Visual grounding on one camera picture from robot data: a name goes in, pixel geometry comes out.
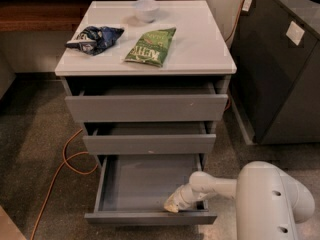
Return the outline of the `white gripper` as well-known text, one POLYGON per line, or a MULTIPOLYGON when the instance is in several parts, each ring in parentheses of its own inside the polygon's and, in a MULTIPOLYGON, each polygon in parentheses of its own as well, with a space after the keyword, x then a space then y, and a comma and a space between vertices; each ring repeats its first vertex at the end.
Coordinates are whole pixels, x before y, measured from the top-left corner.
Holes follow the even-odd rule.
POLYGON ((178 213, 180 209, 189 209, 200 201, 203 193, 192 189, 190 184, 180 186, 164 203, 164 209, 171 213, 178 213))

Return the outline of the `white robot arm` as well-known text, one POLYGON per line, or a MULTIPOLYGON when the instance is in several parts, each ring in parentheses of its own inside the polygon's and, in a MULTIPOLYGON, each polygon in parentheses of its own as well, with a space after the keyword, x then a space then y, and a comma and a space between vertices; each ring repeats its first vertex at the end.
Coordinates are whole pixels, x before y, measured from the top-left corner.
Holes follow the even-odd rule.
POLYGON ((215 195, 235 202, 237 240, 298 240, 296 225, 315 212, 309 189, 264 161, 248 163, 235 179, 196 171, 165 201, 164 209, 178 213, 215 195))

